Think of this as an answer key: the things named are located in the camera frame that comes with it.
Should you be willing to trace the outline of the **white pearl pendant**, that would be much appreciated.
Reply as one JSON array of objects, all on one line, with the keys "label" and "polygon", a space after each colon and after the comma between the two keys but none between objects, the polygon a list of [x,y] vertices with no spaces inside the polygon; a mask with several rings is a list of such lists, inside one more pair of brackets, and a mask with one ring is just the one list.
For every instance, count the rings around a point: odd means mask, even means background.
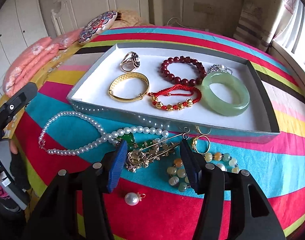
[{"label": "white pearl pendant", "polygon": [[129,206],[135,206],[139,202],[142,201],[143,198],[146,197],[146,194],[142,193],[134,193],[134,192],[129,192],[125,195],[124,201],[126,202],[127,205]]}]

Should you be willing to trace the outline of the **gold pin brooch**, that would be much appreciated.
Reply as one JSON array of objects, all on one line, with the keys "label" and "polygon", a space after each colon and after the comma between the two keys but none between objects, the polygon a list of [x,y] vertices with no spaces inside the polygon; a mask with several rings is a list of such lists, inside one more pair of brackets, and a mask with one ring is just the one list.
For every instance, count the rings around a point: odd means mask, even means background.
[{"label": "gold pin brooch", "polygon": [[175,138],[188,139],[189,134],[180,133],[166,139],[147,140],[129,145],[125,168],[135,173],[140,168],[147,168],[154,161],[174,154],[180,144],[173,141]]}]

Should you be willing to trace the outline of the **green gem pendant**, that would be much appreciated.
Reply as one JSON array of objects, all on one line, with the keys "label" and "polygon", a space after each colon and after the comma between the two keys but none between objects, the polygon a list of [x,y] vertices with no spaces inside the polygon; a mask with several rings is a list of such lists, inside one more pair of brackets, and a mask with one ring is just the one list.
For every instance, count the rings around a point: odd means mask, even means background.
[{"label": "green gem pendant", "polygon": [[142,142],[135,142],[135,138],[133,134],[124,134],[120,137],[121,139],[127,142],[128,151],[139,150],[141,148],[146,148],[153,144],[152,140],[142,141]]}]

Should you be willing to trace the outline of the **green jade bangle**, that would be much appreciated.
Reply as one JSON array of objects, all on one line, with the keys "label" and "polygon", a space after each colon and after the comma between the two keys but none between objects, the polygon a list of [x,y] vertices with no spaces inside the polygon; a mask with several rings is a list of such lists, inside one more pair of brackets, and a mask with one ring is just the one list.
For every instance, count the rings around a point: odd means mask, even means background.
[{"label": "green jade bangle", "polygon": [[241,115],[250,104],[248,89],[240,79],[231,74],[222,72],[208,74],[200,90],[203,104],[223,116]]}]

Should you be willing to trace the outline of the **gold bangle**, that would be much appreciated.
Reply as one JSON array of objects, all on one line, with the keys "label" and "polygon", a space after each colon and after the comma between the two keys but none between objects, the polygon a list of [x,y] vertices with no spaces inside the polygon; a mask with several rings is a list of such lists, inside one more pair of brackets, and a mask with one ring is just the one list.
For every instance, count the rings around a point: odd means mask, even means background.
[{"label": "gold bangle", "polygon": [[142,100],[149,90],[149,80],[141,73],[126,73],[117,77],[108,88],[108,95],[119,102]]}]

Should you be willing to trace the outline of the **silver rhinestone pearl brooch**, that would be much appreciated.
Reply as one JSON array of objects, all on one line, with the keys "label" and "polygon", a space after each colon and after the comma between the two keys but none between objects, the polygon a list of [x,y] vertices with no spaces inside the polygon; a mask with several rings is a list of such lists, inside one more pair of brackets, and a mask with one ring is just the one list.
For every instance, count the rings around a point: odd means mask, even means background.
[{"label": "silver rhinestone pearl brooch", "polygon": [[233,71],[230,68],[225,67],[223,64],[212,65],[208,71],[208,74],[211,74],[214,72],[228,73],[230,75],[232,75],[232,73],[233,73]]}]

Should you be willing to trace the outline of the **grey jewelry tray box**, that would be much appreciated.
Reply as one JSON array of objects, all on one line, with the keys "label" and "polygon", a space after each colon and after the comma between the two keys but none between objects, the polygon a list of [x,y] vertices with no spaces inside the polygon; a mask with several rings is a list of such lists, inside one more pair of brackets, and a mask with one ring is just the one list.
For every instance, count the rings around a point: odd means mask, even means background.
[{"label": "grey jewelry tray box", "polygon": [[[250,94],[241,115],[223,116],[203,104],[200,86],[214,64],[230,68]],[[126,73],[149,80],[142,100],[119,102],[110,84]],[[118,43],[89,68],[67,95],[76,111],[132,125],[264,144],[280,133],[276,114],[254,65],[227,53],[178,44]]]}]

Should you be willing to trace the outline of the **pink folded quilt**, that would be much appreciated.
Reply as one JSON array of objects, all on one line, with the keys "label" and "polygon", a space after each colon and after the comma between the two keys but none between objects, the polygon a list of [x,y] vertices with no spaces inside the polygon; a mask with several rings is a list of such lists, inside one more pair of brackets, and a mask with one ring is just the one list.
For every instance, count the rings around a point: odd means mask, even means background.
[{"label": "pink folded quilt", "polygon": [[12,97],[49,61],[58,51],[67,49],[79,37],[81,28],[62,34],[55,39],[44,37],[24,50],[7,70],[3,80],[4,93]]}]

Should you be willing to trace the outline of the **white wardrobe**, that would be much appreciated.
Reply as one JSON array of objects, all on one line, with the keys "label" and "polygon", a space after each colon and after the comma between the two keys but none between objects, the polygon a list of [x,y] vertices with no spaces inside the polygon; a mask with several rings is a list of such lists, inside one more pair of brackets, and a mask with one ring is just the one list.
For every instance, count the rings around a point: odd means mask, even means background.
[{"label": "white wardrobe", "polygon": [[5,1],[0,9],[0,99],[10,65],[21,52],[46,36],[39,0]]}]

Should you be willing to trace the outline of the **embroidered round pillow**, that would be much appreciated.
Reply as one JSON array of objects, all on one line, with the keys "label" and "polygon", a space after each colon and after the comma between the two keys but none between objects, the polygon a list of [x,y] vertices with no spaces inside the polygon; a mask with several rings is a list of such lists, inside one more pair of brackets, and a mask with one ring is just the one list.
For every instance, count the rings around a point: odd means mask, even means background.
[{"label": "embroidered round pillow", "polygon": [[88,24],[86,24],[80,32],[78,43],[82,45],[87,44],[101,33],[110,29],[110,27],[114,24],[117,16],[118,12],[115,10],[110,10],[89,21]]}]

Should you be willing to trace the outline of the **white wooden headboard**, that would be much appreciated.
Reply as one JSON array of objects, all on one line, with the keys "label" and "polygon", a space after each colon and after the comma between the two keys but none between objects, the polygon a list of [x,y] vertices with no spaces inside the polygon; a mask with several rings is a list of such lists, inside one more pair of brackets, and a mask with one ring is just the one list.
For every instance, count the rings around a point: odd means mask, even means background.
[{"label": "white wooden headboard", "polygon": [[154,25],[163,25],[162,0],[55,0],[51,19],[57,35],[86,25],[91,19],[109,10],[131,10]]}]

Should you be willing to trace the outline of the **beige plush blanket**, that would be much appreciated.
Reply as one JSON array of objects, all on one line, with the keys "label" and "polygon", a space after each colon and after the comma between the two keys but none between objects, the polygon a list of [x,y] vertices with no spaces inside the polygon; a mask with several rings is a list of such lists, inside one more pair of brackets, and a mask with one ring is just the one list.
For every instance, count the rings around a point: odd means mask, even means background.
[{"label": "beige plush blanket", "polygon": [[139,14],[131,10],[117,11],[117,18],[110,27],[110,29],[139,27],[139,26],[154,26],[153,24],[142,19]]}]

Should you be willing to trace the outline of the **striped patterned curtain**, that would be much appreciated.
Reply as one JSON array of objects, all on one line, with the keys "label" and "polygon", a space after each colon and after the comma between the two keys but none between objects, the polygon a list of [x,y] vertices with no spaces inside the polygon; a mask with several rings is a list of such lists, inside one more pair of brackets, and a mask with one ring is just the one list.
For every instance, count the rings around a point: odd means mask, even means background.
[{"label": "striped patterned curtain", "polygon": [[244,0],[233,38],[267,51],[289,25],[299,0]]}]

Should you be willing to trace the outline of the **wall power outlet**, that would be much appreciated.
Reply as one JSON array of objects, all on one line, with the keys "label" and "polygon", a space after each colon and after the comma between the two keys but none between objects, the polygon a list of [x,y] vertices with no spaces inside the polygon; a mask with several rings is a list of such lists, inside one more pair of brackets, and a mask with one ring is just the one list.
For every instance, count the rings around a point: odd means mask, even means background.
[{"label": "wall power outlet", "polygon": [[207,4],[207,3],[194,2],[193,10],[195,12],[200,12],[200,13],[209,14],[209,15],[215,14],[215,7],[212,6],[211,4]]}]

